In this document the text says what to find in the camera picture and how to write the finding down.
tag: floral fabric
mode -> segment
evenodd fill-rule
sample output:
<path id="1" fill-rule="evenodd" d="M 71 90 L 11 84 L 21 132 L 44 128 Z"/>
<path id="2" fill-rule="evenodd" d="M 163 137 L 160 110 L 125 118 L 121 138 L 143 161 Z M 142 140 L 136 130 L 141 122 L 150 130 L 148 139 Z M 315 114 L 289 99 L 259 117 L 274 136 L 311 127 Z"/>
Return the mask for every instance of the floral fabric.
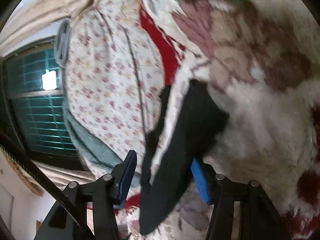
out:
<path id="1" fill-rule="evenodd" d="M 66 84 L 73 116 L 121 159 L 134 149 L 140 172 L 164 71 L 157 47 L 139 27 L 136 0 L 100 0 L 73 29 Z"/>

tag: black cloth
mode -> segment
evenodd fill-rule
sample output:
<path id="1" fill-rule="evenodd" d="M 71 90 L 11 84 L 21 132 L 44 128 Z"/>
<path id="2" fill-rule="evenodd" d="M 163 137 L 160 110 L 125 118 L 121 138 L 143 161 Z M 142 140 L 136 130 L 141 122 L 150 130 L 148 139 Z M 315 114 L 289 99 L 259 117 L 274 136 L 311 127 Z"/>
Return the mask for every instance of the black cloth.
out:
<path id="1" fill-rule="evenodd" d="M 173 210 L 192 178 L 192 160 L 202 157 L 213 146 L 215 134 L 222 131 L 228 120 L 228 114 L 221 111 L 208 94 L 206 84 L 191 80 L 169 147 L 150 185 L 151 161 L 164 128 L 169 93 L 170 88 L 166 87 L 160 96 L 159 122 L 146 138 L 139 218 L 142 235 L 155 230 Z"/>

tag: red cloth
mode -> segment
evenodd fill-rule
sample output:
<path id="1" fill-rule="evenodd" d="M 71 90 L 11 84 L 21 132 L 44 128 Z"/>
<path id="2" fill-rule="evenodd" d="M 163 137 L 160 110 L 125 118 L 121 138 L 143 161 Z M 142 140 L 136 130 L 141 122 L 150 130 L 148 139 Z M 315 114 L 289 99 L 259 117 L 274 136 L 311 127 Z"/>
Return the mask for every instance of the red cloth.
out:
<path id="1" fill-rule="evenodd" d="M 132 197 L 128 198 L 124 204 L 124 208 L 128 210 L 130 207 L 138 207 L 140 202 L 140 194 L 133 195 Z"/>
<path id="2" fill-rule="evenodd" d="M 170 85 L 174 80 L 174 75 L 178 67 L 178 61 L 175 57 L 175 50 L 169 36 L 161 32 L 155 25 L 153 19 L 141 8 L 140 10 L 141 27 L 149 34 L 150 38 L 157 46 L 164 67 L 164 84 Z"/>

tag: window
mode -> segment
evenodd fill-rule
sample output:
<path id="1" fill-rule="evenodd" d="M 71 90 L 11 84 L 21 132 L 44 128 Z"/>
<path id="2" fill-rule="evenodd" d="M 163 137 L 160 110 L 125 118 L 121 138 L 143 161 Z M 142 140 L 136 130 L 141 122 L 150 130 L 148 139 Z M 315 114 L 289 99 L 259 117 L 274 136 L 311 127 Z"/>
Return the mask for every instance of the window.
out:
<path id="1" fill-rule="evenodd" d="M 63 69 L 55 62 L 52 44 L 22 52 L 4 63 L 7 101 L 24 148 L 49 158 L 73 159 L 80 163 L 63 120 Z M 57 88 L 43 90 L 42 75 L 53 70 Z"/>

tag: black cable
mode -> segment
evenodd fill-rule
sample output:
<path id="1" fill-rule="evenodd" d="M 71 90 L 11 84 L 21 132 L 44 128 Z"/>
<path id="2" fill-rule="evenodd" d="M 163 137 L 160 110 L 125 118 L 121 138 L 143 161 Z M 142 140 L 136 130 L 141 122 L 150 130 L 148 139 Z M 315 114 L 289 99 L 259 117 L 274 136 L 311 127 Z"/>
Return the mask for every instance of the black cable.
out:
<path id="1" fill-rule="evenodd" d="M 94 235 L 87 225 L 87 221 L 79 215 L 70 200 L 57 186 L 18 148 L 11 139 L 0 130 L 0 149 L 17 165 L 23 168 L 36 182 L 38 182 L 59 204 L 68 212 L 88 240 L 94 240 Z"/>

